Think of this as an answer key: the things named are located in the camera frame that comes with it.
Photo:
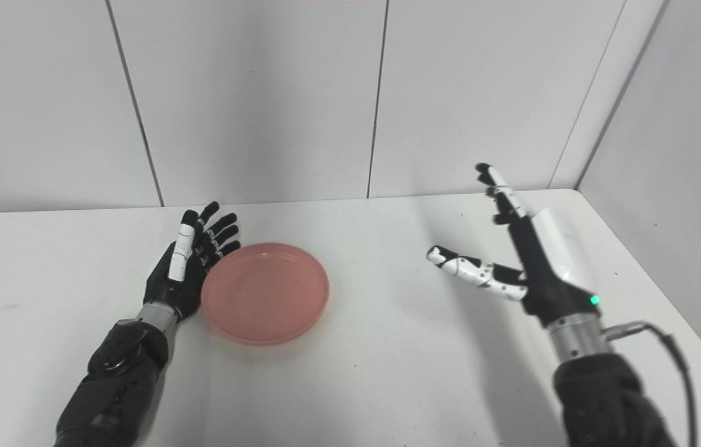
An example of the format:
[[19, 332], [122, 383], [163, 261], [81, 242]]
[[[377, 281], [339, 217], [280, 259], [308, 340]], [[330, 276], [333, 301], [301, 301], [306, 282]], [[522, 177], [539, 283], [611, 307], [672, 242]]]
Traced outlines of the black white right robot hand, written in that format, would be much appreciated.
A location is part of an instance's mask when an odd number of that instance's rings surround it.
[[600, 317], [600, 297], [571, 224], [550, 207], [532, 209], [492, 165], [478, 163], [476, 170], [497, 206], [493, 224], [507, 227], [521, 268], [484, 263], [439, 245], [429, 249], [427, 260], [477, 288], [521, 303], [543, 327], [577, 314]]

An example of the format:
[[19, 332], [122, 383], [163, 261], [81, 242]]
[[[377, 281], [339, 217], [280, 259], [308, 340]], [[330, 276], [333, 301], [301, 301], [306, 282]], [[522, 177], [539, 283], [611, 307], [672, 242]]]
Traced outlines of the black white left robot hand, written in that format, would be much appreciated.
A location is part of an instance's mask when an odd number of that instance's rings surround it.
[[202, 288], [211, 269], [242, 246], [236, 213], [222, 215], [213, 224], [209, 223], [219, 211], [216, 201], [202, 212], [185, 211], [177, 237], [148, 277], [144, 304], [170, 308], [177, 322], [199, 310]]

